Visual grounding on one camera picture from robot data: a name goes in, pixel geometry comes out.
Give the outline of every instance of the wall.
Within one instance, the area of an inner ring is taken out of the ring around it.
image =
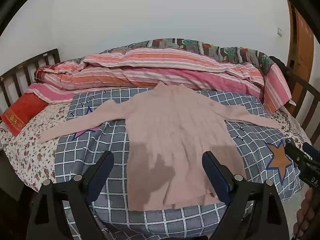
[[[68,60],[165,37],[257,49],[286,63],[287,0],[28,0],[0,37],[0,74],[54,48]],[[12,80],[6,86],[15,101]]]
[[[320,44],[317,41],[316,37],[314,37],[314,55],[313,55],[313,64],[312,64],[312,70],[311,70],[311,76],[309,83],[314,86],[318,91],[320,91]],[[307,116],[307,113],[310,109],[310,106],[312,104],[313,95],[311,93],[307,92],[307,95],[305,97],[305,100],[303,101],[303,104],[301,106],[301,109],[299,111],[299,114],[297,115],[297,121],[302,124],[303,120]],[[312,134],[316,130],[317,125],[320,122],[320,104],[318,103],[318,106],[315,110],[315,113],[313,114],[313,117],[306,128],[306,134],[309,138],[311,138]],[[314,146],[320,150],[320,138],[316,141]]]

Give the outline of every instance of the long-sleeved top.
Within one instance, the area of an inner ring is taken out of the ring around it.
[[[108,100],[90,114],[44,131],[40,143],[106,121],[125,119],[129,210],[145,211],[219,202],[202,167],[211,151],[233,174],[245,175],[243,160],[225,120],[280,128],[244,106],[224,106],[186,88],[164,85],[117,104]]]

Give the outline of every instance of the red pillow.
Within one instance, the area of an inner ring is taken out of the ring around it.
[[[47,102],[40,99],[34,93],[23,94],[1,116],[10,132],[17,136],[22,128],[46,106]]]

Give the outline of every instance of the silver bolt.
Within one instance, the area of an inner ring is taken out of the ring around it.
[[[75,181],[80,181],[82,179],[82,176],[80,174],[78,174],[78,175],[74,176],[73,179]]]
[[[243,180],[243,177],[241,175],[239,175],[239,174],[236,174],[235,175],[235,180],[241,181],[241,180]]]
[[[50,184],[51,180],[46,179],[42,184],[45,186],[48,186]]]
[[[272,180],[267,179],[267,180],[266,180],[266,184],[269,185],[269,186],[272,186],[272,185],[273,185],[273,182],[272,182]]]

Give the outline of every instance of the checkered bed sheet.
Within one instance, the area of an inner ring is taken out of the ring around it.
[[[147,90],[151,88],[110,89],[75,95],[67,120],[93,111],[108,99],[121,103]],[[267,117],[261,102],[255,97],[222,91],[197,92],[223,105],[243,105],[251,114]],[[302,182],[298,178],[297,168],[287,168],[283,184],[277,171],[266,170],[272,153],[265,143],[278,145],[284,139],[279,130],[225,122],[244,161],[247,180],[263,182],[271,179],[276,184],[281,200],[289,199],[301,189]],[[126,165],[129,139],[124,120],[105,122],[96,131],[60,137],[55,155],[57,182],[68,181],[76,174],[83,174],[106,150],[113,152],[115,165],[99,198],[92,203],[92,211],[98,221],[102,222],[101,228],[111,230],[112,238],[140,240],[201,236],[212,233],[217,227],[226,210],[224,203],[159,211],[128,211]],[[65,212],[74,238],[80,239],[68,202],[65,202]]]

